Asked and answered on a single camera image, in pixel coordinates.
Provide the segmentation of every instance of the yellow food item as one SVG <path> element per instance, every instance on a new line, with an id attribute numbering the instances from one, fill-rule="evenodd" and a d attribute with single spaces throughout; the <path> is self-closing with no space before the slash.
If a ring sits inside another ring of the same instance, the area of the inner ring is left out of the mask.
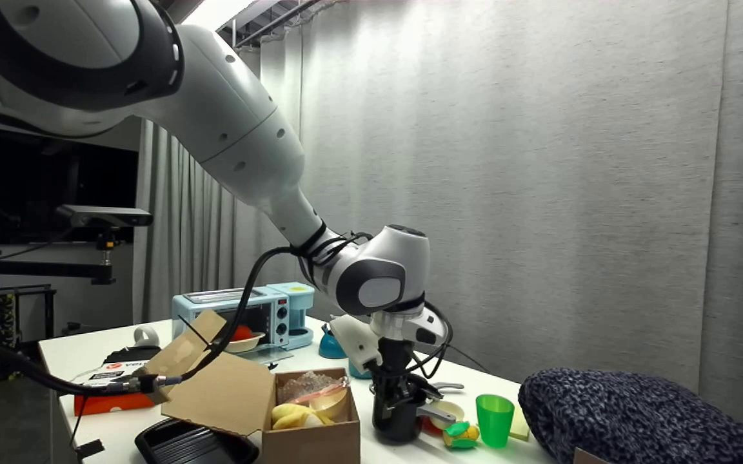
<path id="1" fill-rule="evenodd" d="M 331 419 L 343 419 L 347 410 L 348 410 L 348 391 L 343 388 L 334 388 L 327 395 L 316 397 L 313 410 L 318 410 L 318 414 L 326 414 Z"/>
<path id="2" fill-rule="evenodd" d="M 313 407 L 293 405 L 293 401 L 276 405 L 272 410 L 272 419 L 275 419 L 275 429 L 331 424 L 331 419 L 320 418 Z"/>

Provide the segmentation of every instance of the black cable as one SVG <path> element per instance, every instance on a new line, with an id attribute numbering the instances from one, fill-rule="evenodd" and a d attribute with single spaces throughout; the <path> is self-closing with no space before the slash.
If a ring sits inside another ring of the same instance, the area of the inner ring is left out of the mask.
<path id="1" fill-rule="evenodd" d="M 115 395 L 124 395 L 122 384 L 115 387 L 82 387 L 82 384 L 72 384 L 58 377 L 49 377 L 44 367 L 33 365 L 32 361 L 26 361 L 24 355 L 0 347 L 0 362 L 9 362 L 13 367 L 19 367 L 22 373 L 26 373 L 30 379 L 33 379 L 37 384 L 54 388 L 60 395 L 90 395 L 90 397 L 115 397 Z"/>
<path id="2" fill-rule="evenodd" d="M 469 362 L 476 362 L 480 370 L 494 373 L 494 367 L 489 367 L 486 362 L 480 362 L 476 355 L 469 355 L 467 351 L 458 347 L 449 342 L 449 351 L 466 355 Z"/>
<path id="3" fill-rule="evenodd" d="M 208 342 L 208 347 L 211 347 L 211 342 L 210 342 L 183 315 L 177 315 L 177 317 L 180 317 L 183 325 L 186 325 L 202 342 Z"/>
<path id="4" fill-rule="evenodd" d="M 70 232 L 75 232 L 75 228 L 64 228 L 64 232 L 49 236 L 48 241 L 40 241 L 40 245 L 32 245 L 32 246 L 24 246 L 24 249 L 0 254 L 0 259 L 11 259 L 11 258 L 17 258 L 17 254 L 30 254 L 30 251 L 37 251 L 37 249 L 42 249 L 42 246 L 51 246 L 54 241 L 60 241 L 60 239 L 67 236 Z"/>
<path id="5" fill-rule="evenodd" d="M 447 347 L 449 347 L 453 339 L 454 339 L 454 326 L 453 326 L 453 322 L 447 319 L 447 315 L 445 315 L 437 304 L 432 304 L 428 298 L 427 298 L 423 304 L 447 325 L 447 339 L 445 339 L 441 347 L 437 347 L 437 351 L 435 351 L 432 355 L 427 355 L 423 361 L 420 361 L 419 355 L 414 355 L 416 362 L 407 365 L 407 370 L 419 370 L 419 367 L 420 367 L 420 373 L 423 373 L 427 379 L 435 379 L 435 377 L 438 373 L 445 357 L 447 357 Z"/>
<path id="6" fill-rule="evenodd" d="M 245 312 L 248 312 L 248 298 L 251 298 L 251 290 L 257 286 L 257 279 L 260 275 L 263 264 L 275 258 L 275 254 L 285 254 L 285 251 L 293 251 L 294 254 L 294 246 L 275 246 L 269 251 L 263 251 L 258 258 L 258 263 L 251 268 L 248 279 L 245 279 L 245 286 L 242 286 L 242 294 L 240 294 L 240 304 L 238 308 L 228 317 L 228 322 L 223 325 L 223 329 L 214 334 L 214 342 L 211 347 L 208 351 L 208 355 L 186 373 L 177 377 L 179 382 L 186 382 L 192 377 L 197 377 L 202 367 L 208 367 L 226 347 L 228 342 L 232 339 L 232 334 L 238 331 L 238 326 L 242 325 L 245 319 Z"/>
<path id="7" fill-rule="evenodd" d="M 371 233 L 366 233 L 366 232 L 352 232 L 348 236 L 331 236 L 331 239 L 316 245 L 316 246 L 307 249 L 307 251 L 297 251 L 302 275 L 306 275 L 313 286 L 318 286 L 318 281 L 316 281 L 316 268 L 318 268 L 318 264 L 320 264 L 320 268 L 327 268 L 327 264 L 340 254 L 343 246 L 357 245 L 357 241 L 362 241 L 362 239 L 371 239 Z"/>

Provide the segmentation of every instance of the black stand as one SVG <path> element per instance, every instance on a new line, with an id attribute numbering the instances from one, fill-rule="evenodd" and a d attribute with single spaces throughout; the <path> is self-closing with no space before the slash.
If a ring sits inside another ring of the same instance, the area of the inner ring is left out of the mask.
<path id="1" fill-rule="evenodd" d="M 0 259 L 0 273 L 11 273 L 11 275 L 72 275 L 72 279 L 90 279 L 93 282 L 115 282 L 115 268 L 112 264 Z"/>
<path id="2" fill-rule="evenodd" d="M 405 365 L 414 357 L 414 342 L 379 339 L 382 365 L 374 370 L 374 429 L 384 442 L 407 442 L 420 433 L 419 407 L 427 395 Z"/>

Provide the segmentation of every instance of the blue patterned fabric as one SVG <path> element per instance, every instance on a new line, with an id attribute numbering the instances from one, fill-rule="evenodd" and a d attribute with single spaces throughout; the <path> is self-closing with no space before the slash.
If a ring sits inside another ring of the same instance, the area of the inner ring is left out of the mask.
<path id="1" fill-rule="evenodd" d="M 743 424 L 674 382 L 543 370 L 521 384 L 520 398 L 557 460 L 574 460 L 575 445 L 622 464 L 743 460 Z"/>

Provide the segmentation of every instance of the bowl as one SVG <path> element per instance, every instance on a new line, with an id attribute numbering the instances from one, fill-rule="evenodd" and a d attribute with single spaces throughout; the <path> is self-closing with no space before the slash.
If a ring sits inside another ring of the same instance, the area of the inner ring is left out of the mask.
<path id="1" fill-rule="evenodd" d="M 257 351 L 260 344 L 263 331 L 257 331 L 254 338 L 242 338 L 242 339 L 231 339 L 228 351 L 231 352 L 248 352 Z"/>

